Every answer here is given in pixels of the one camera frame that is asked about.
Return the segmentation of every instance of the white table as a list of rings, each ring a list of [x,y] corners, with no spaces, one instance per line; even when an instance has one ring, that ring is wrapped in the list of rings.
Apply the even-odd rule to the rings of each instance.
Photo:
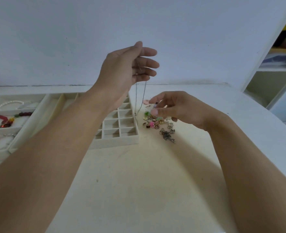
[[[88,88],[2,87],[0,94]],[[137,107],[143,88],[138,86]],[[286,126],[272,113],[226,85],[147,85],[145,98],[170,90],[184,90],[227,113],[286,175]],[[135,87],[130,97],[134,104]],[[87,152],[47,232],[237,232],[208,133],[179,121],[172,144],[141,122],[140,144]]]

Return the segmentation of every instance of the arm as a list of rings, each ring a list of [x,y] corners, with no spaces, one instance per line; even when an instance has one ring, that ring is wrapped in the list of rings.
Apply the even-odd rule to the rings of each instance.
[[[186,92],[164,92],[150,103],[157,101],[152,114],[180,119],[210,134],[239,231],[286,232],[286,177],[243,131]]]
[[[156,50],[138,42],[108,54],[96,84],[0,164],[0,232],[46,231],[106,115],[132,84],[156,75],[140,67],[159,64],[139,55]]]

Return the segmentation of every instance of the shelf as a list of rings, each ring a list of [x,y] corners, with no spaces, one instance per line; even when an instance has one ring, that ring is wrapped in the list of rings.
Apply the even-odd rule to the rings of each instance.
[[[259,66],[261,72],[286,72],[286,66]]]

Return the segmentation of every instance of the white wall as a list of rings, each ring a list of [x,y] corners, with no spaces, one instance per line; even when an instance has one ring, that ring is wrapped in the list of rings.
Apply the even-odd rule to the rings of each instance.
[[[93,84],[110,51],[158,50],[150,83],[239,88],[286,0],[0,0],[0,85]]]

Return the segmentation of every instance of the jewelry tray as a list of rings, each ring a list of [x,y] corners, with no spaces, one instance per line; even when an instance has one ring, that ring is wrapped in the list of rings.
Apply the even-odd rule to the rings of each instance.
[[[21,112],[33,112],[19,127],[13,125],[9,128],[0,128],[0,135],[17,133],[9,145],[0,149],[0,161],[14,153],[30,137],[34,136],[50,121],[55,119],[66,107],[73,103],[83,93],[62,94],[32,94],[32,95],[6,95],[0,96],[0,104],[7,101],[19,100],[23,102],[37,102],[36,108],[16,109],[19,105],[7,104],[1,107],[0,115],[13,117]],[[129,95],[123,104],[109,113],[99,127],[89,149],[132,145],[139,143],[139,133],[134,118],[132,104]]]

